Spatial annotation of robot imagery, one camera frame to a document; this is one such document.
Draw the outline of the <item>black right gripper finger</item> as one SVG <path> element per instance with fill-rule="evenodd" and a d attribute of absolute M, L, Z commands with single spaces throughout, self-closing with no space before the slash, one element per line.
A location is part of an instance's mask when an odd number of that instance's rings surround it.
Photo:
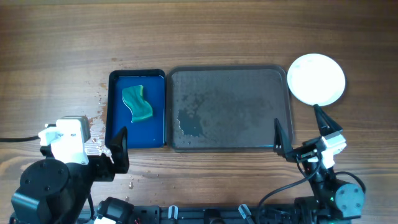
<path fill-rule="evenodd" d="M 280 122 L 277 118 L 274 119 L 274 146 L 273 151 L 279 156 L 286 156 L 293 151 L 292 145 L 288 136 L 282 129 Z"/>
<path fill-rule="evenodd" d="M 315 104 L 313 108 L 321 136 L 327 136 L 337 131 L 343 131 L 343 128 L 335 120 L 329 117 L 318 104 Z"/>

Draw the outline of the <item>white plate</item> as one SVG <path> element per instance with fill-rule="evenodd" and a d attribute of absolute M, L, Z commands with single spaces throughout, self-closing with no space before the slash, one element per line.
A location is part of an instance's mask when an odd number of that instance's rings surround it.
<path fill-rule="evenodd" d="M 343 95 L 346 77 L 332 58 L 322 54 L 306 54 L 289 67 L 287 84 L 294 97 L 302 103 L 327 106 Z"/>

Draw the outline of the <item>green and yellow sponge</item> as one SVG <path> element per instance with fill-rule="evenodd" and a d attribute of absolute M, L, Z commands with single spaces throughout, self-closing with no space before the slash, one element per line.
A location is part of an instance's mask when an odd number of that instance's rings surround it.
<path fill-rule="evenodd" d="M 144 98 L 144 86 L 136 85 L 122 89 L 123 103 L 131 112 L 131 122 L 136 123 L 153 116 L 152 106 Z"/>

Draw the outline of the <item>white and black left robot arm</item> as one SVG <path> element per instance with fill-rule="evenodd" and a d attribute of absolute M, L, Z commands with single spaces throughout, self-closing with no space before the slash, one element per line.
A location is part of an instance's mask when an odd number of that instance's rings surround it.
<path fill-rule="evenodd" d="M 127 127 L 110 141 L 111 157 L 89 156 L 88 164 L 64 163 L 53 155 L 30 165 L 12 196 L 9 223 L 87 223 L 94 219 L 91 187 L 112 182 L 129 169 Z"/>

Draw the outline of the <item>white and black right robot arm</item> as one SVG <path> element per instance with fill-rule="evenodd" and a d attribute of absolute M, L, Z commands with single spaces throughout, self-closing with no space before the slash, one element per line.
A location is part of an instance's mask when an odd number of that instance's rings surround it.
<path fill-rule="evenodd" d="M 313 105 L 313 109 L 320 135 L 295 149 L 279 120 L 274 119 L 273 151 L 287 162 L 295 163 L 303 179 L 269 193 L 257 207 L 263 207 L 265 200 L 276 193 L 308 182 L 313 195 L 294 200 L 295 211 L 291 214 L 294 223 L 350 223 L 361 217 L 366 186 L 350 172 L 334 171 L 334 157 L 346 147 L 343 128 L 321 106 Z"/>

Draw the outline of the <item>blue water tray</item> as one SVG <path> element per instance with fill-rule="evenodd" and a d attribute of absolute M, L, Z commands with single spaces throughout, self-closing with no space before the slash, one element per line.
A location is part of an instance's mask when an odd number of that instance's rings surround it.
<path fill-rule="evenodd" d="M 127 128 L 129 149 L 165 144 L 165 73 L 159 69 L 115 70 L 109 75 L 105 145 Z"/>

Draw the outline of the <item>dark brown serving tray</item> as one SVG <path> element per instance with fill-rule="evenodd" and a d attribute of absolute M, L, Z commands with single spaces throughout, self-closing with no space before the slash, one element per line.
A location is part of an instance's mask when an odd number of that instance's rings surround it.
<path fill-rule="evenodd" d="M 274 120 L 294 140 L 287 74 L 278 65 L 186 66 L 166 78 L 166 144 L 176 151 L 262 151 Z"/>

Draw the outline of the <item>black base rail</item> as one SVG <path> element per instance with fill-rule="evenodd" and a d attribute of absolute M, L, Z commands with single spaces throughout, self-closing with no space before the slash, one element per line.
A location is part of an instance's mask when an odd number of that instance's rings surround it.
<path fill-rule="evenodd" d="M 109 209 L 102 212 L 95 209 L 94 219 L 89 220 L 90 212 L 84 210 L 78 223 L 131 223 L 131 224 L 191 224 L 191 223 L 256 223 L 256 208 L 242 204 L 238 207 L 169 207 L 135 206 L 127 214 Z M 313 212 L 306 211 L 293 204 L 275 204 L 263 208 L 260 222 L 273 223 L 324 223 L 341 224 L 349 220 L 336 220 L 327 217 L 315 217 Z"/>

